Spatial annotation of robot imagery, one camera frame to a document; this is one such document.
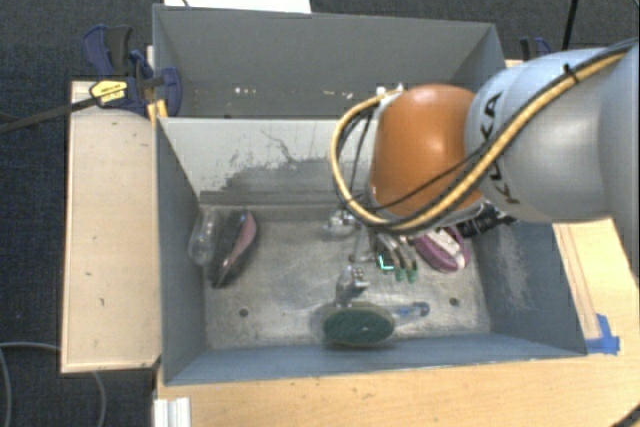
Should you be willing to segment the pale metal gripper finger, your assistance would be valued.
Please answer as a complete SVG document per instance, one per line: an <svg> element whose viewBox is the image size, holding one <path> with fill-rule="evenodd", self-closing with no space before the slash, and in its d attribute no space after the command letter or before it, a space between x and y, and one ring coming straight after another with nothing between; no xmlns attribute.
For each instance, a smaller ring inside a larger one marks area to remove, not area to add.
<svg viewBox="0 0 640 427"><path fill-rule="evenodd" d="M361 294L370 286L364 268L348 265L339 275L335 287L335 306L339 309L364 308L366 301L360 300Z"/></svg>
<svg viewBox="0 0 640 427"><path fill-rule="evenodd" d="M355 238L352 251L348 255L351 265L360 265L371 261L369 230L361 226Z"/></svg>

